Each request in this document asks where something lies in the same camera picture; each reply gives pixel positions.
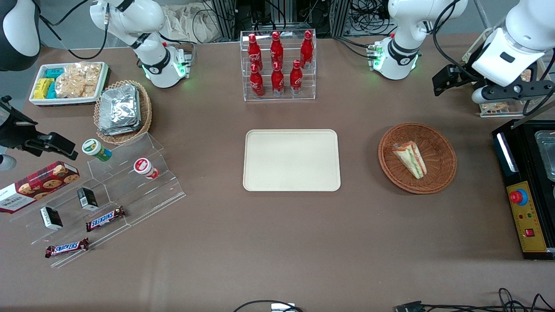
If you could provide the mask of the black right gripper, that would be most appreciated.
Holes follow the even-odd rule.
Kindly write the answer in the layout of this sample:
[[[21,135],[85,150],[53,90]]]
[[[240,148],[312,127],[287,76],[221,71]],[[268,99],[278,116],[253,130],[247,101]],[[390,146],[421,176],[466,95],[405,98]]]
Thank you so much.
[[[76,160],[78,152],[76,144],[58,133],[50,132],[43,135],[43,139],[36,130],[37,122],[28,118],[25,114],[14,108],[10,101],[11,97],[1,98],[1,146],[11,150],[24,150],[35,156],[41,156],[43,152],[57,153],[70,160]]]

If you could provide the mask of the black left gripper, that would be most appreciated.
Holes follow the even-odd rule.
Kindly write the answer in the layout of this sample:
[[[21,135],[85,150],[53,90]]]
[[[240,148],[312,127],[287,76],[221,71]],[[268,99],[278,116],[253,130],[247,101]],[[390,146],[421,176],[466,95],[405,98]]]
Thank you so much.
[[[474,81],[474,76],[465,69],[464,66],[446,65],[442,74],[434,75],[434,96],[439,97],[444,91],[458,87],[462,81]],[[551,91],[554,91],[554,83],[550,80],[519,80],[505,87],[492,83],[480,88],[480,101],[525,101],[544,97]]]

